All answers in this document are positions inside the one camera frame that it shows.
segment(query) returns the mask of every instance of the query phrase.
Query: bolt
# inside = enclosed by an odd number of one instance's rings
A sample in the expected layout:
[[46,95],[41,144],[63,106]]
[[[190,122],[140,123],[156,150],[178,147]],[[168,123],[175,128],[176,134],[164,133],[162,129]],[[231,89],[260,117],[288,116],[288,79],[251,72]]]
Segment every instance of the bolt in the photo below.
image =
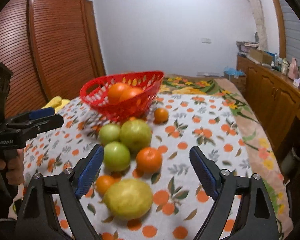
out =
[[63,172],[65,174],[71,174],[73,172],[73,169],[72,168],[66,168]]
[[253,174],[254,179],[261,179],[261,176],[258,173]]
[[33,175],[33,177],[34,177],[34,179],[38,179],[41,177],[41,174],[37,172]]
[[221,171],[221,174],[223,176],[228,176],[230,174],[230,171],[228,171],[227,169],[224,169],[224,170]]

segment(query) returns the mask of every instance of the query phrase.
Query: red plastic basket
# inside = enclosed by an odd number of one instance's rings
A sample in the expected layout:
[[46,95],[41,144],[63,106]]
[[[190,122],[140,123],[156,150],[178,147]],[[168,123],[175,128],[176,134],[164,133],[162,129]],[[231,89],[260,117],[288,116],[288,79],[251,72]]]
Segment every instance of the red plastic basket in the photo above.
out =
[[[162,71],[147,71],[98,77],[82,87],[80,98],[111,121],[122,121],[131,116],[139,117],[150,108],[160,90],[163,76]],[[108,102],[108,90],[117,82],[140,87],[143,92],[116,105],[111,105]]]

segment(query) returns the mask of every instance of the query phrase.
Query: blue gripper pad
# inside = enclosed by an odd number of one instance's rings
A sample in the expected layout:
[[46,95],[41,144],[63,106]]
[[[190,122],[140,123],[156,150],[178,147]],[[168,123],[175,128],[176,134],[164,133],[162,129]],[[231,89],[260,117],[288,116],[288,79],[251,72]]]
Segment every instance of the blue gripper pad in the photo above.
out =
[[80,198],[88,193],[90,186],[103,162],[103,155],[103,147],[100,145],[95,150],[93,157],[90,159],[89,163],[86,165],[78,178],[77,190],[74,193],[76,197]]
[[219,196],[217,190],[218,188],[217,181],[216,178],[208,169],[207,165],[205,164],[205,161],[211,161],[211,160],[208,160],[204,156],[204,154],[199,150],[198,147],[192,147],[190,149],[189,157],[190,157],[190,162],[194,168],[195,174],[197,175],[204,191],[208,196],[212,197],[212,199],[216,201]]
[[29,113],[29,119],[30,120],[35,120],[43,117],[47,117],[50,115],[54,115],[54,108],[53,107],[48,107],[44,109],[39,109],[35,110]]

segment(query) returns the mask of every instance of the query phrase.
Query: human hand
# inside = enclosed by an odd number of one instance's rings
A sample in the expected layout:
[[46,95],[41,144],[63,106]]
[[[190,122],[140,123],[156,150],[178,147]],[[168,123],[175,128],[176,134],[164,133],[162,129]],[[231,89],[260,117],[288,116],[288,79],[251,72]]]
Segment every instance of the human hand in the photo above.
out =
[[[8,172],[6,177],[10,185],[18,186],[23,183],[23,171],[25,169],[23,165],[24,154],[23,149],[18,149],[18,156],[14,159],[11,159],[7,163]],[[6,166],[4,160],[0,159],[0,170],[3,170]]]

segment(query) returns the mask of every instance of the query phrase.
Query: yellow-green fruit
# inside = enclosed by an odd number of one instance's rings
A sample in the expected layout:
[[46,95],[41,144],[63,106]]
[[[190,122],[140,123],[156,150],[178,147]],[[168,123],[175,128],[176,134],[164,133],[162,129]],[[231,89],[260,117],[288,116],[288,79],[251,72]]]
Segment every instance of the yellow-green fruit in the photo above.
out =
[[114,216],[131,220],[149,211],[153,194],[147,183],[139,179],[123,179],[107,190],[103,201]]

